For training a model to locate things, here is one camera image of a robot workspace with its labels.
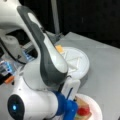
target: blue part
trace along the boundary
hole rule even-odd
[[[63,120],[74,120],[78,110],[78,105],[74,101],[66,101],[65,114]]]
[[[65,113],[66,99],[65,99],[64,95],[62,95],[61,93],[58,93],[58,92],[54,92],[54,93],[58,99],[58,110],[57,110],[55,116],[60,116]]]
[[[13,110],[16,111],[17,110],[17,106],[13,105]]]

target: white plate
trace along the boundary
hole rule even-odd
[[[86,95],[77,94],[76,96],[89,104],[90,111],[92,113],[92,116],[89,118],[89,120],[103,120],[102,111],[96,101]]]

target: orange object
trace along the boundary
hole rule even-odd
[[[62,47],[61,45],[57,45],[57,46],[55,46],[55,47],[56,47],[56,49],[57,49],[57,51],[58,51],[59,53],[63,53],[63,52],[64,52],[63,47]]]
[[[8,79],[5,80],[5,84],[9,84],[14,80],[14,76],[10,76]]]

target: red object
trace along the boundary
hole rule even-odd
[[[90,108],[89,106],[87,107],[80,107],[77,111],[77,114],[80,116],[87,116],[90,114]]]

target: white plastic casing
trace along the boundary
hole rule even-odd
[[[55,94],[50,91],[33,91],[19,74],[15,78],[12,95],[14,94],[18,95],[24,103],[24,120],[52,118],[57,112],[58,101]]]

